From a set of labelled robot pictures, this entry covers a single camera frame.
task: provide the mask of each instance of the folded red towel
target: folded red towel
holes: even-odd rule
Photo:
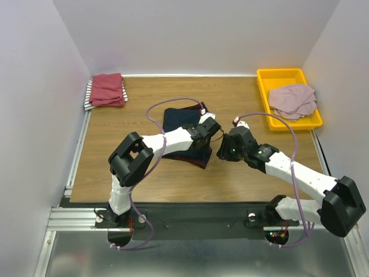
[[[123,77],[120,73],[101,74],[92,78],[89,102],[95,107],[123,107],[125,100],[122,89]]]

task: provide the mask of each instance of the wooden table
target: wooden table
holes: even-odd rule
[[[122,108],[92,110],[71,202],[106,202],[111,190],[108,157],[130,132],[157,134],[157,126],[145,118],[151,105],[175,97],[192,97],[204,101],[210,112],[227,132],[237,115],[263,111],[256,78],[126,78],[129,102]],[[188,100],[171,102],[154,108],[150,115],[163,121],[164,109],[186,107]],[[287,155],[293,150],[288,132],[272,132],[266,118],[246,119],[259,143],[269,143]],[[296,160],[321,172],[311,133],[297,133],[299,148]],[[216,151],[221,140],[211,144],[212,157],[207,168],[190,163],[163,159],[153,173],[133,193],[135,201],[269,201],[277,194],[294,197],[292,186],[275,177],[249,168],[245,163],[219,160]]]

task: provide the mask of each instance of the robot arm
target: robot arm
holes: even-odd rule
[[[292,184],[290,158],[269,144],[259,145],[245,122],[234,125],[224,136],[217,156],[232,162],[243,160],[254,169]],[[297,162],[293,167],[297,186],[314,199],[301,200],[306,220],[321,223],[331,233],[345,237],[366,211],[355,182],[348,177],[338,180]],[[301,220],[295,199],[277,196],[271,204],[281,219]]]
[[[211,137],[220,128],[215,115],[206,113],[201,116],[197,126],[185,125],[154,136],[139,136],[136,132],[128,134],[108,159],[112,174],[108,207],[111,219],[118,222],[121,215],[130,210],[131,187],[143,179],[150,162],[159,157],[164,147],[164,138],[166,144],[163,155],[188,149],[207,149]]]

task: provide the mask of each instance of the dark blue cloth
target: dark blue cloth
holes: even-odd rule
[[[205,104],[202,103],[206,112],[208,109]],[[200,120],[200,105],[195,105],[186,108],[168,108],[164,111],[163,129],[165,132],[173,131],[185,124],[198,125]],[[163,156],[167,159],[172,160],[184,160],[201,167],[206,168],[210,156],[212,154],[211,147],[202,150],[187,150],[187,151],[176,151]]]

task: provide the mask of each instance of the white panel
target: white panel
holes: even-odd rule
[[[338,0],[54,0],[93,74],[301,67]]]
[[[307,59],[323,127],[317,133],[332,174],[353,178],[369,208],[369,1],[342,0]],[[359,221],[369,253],[369,213]]]
[[[0,276],[33,276],[89,73],[49,0],[0,4]]]

